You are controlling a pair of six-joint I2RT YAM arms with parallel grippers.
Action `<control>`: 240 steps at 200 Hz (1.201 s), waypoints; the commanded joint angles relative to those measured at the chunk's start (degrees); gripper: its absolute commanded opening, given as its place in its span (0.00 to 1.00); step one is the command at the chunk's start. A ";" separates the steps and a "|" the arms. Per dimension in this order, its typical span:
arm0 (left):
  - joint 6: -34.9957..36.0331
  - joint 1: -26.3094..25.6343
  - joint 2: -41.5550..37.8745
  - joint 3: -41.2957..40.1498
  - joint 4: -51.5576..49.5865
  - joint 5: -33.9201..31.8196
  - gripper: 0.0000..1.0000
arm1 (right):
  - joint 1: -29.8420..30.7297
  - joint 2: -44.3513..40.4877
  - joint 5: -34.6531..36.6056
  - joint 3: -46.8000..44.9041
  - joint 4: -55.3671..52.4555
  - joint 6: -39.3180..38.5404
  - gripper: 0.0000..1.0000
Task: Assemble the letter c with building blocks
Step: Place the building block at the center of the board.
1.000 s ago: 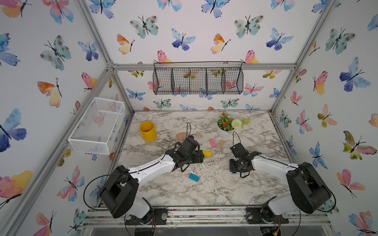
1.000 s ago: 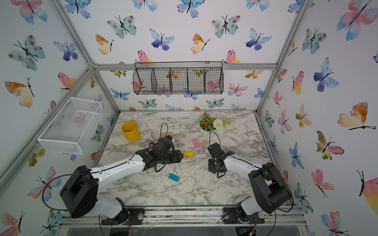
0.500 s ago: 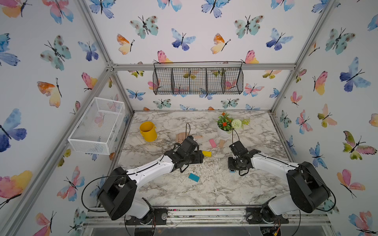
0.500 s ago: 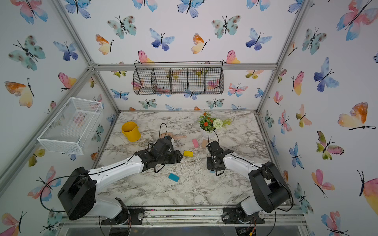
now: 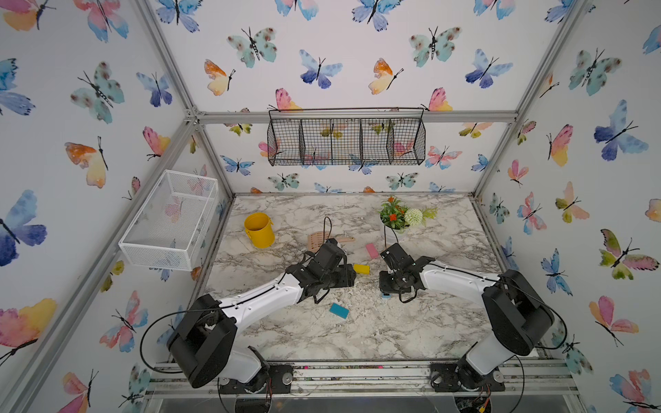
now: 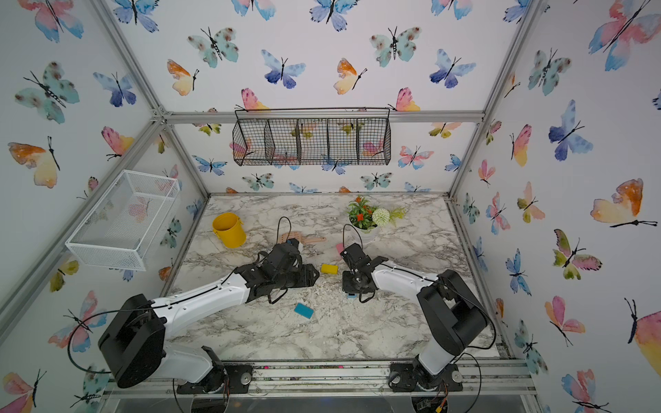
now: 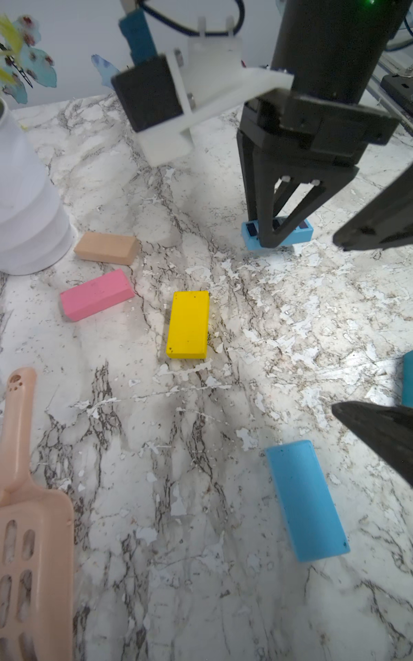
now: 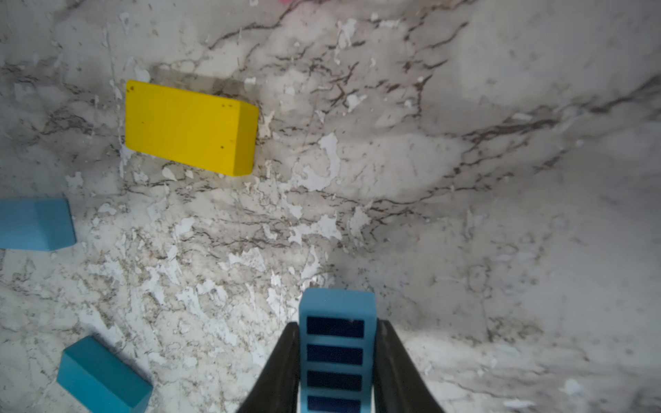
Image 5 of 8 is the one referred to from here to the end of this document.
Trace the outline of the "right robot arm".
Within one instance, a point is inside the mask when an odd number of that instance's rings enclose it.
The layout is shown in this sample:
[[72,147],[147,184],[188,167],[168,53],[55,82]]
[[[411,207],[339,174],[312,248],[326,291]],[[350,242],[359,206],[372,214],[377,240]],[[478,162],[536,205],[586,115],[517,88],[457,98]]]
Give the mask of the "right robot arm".
[[496,379],[499,367],[516,356],[528,356],[554,325],[552,309],[520,272],[509,269],[501,275],[478,274],[454,268],[429,256],[412,258],[400,244],[380,256],[388,270],[380,272],[380,290],[403,304],[418,292],[437,291],[481,306],[490,332],[456,362],[441,362],[430,368],[435,392],[495,390],[504,386]]

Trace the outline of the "yellow building block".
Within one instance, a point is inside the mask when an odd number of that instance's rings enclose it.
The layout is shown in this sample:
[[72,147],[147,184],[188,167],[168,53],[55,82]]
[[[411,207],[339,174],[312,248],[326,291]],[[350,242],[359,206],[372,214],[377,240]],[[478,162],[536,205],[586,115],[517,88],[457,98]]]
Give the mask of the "yellow building block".
[[370,266],[368,266],[368,265],[354,264],[353,268],[354,268],[354,271],[356,271],[356,273],[359,274],[359,275],[370,275],[371,274],[371,269],[370,269]]

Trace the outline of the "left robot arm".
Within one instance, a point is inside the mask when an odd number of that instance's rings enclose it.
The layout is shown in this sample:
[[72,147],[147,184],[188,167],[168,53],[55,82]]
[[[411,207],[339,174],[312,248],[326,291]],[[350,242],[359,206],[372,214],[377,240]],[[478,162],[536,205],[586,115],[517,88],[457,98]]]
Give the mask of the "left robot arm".
[[245,294],[215,299],[199,297],[167,342],[167,348],[192,388],[214,380],[244,385],[259,392],[270,382],[270,365],[253,347],[235,339],[248,327],[306,299],[320,303],[332,289],[355,285],[356,271],[336,239],[288,266],[281,275]]

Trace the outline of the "pink building block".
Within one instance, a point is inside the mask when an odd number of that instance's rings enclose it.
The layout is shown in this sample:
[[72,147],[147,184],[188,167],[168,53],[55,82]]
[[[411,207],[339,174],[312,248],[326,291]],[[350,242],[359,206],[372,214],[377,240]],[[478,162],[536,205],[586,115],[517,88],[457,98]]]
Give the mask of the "pink building block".
[[374,244],[372,243],[367,244],[365,248],[371,260],[376,260],[380,258],[380,253]]

